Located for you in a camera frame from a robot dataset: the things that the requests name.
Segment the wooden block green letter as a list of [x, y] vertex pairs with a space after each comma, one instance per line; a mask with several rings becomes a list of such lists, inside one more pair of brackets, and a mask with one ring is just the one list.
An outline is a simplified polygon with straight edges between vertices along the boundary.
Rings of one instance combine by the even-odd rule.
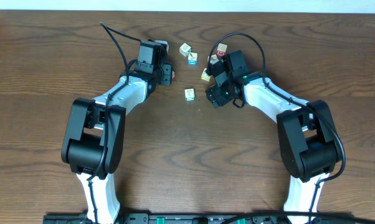
[[194, 101], [196, 96], [195, 96], [195, 91], [193, 88], [188, 88], [184, 90], [185, 94], [185, 100], [186, 101]]

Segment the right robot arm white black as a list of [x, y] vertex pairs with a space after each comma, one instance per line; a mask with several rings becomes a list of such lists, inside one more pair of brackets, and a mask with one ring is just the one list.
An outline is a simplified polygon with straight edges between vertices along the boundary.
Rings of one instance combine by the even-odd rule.
[[215, 108], [240, 100], [257, 108], [277, 124], [283, 165], [290, 174], [288, 197], [283, 206], [288, 223], [312, 223], [325, 182], [336, 163], [346, 156], [331, 111], [322, 100], [309, 102], [276, 86], [264, 72], [253, 72], [243, 53], [235, 51], [207, 59], [206, 74], [215, 84], [206, 90]]

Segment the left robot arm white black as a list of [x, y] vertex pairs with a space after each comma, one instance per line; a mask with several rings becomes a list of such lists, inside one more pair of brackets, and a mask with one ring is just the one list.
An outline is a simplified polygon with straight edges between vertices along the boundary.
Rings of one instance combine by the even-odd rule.
[[171, 84], [168, 49], [165, 40], [142, 40], [138, 58], [127, 64], [114, 87], [72, 103], [61, 158], [83, 187], [86, 218], [92, 223], [115, 223], [118, 218], [121, 205], [113, 174], [121, 161], [126, 116], [158, 85]]

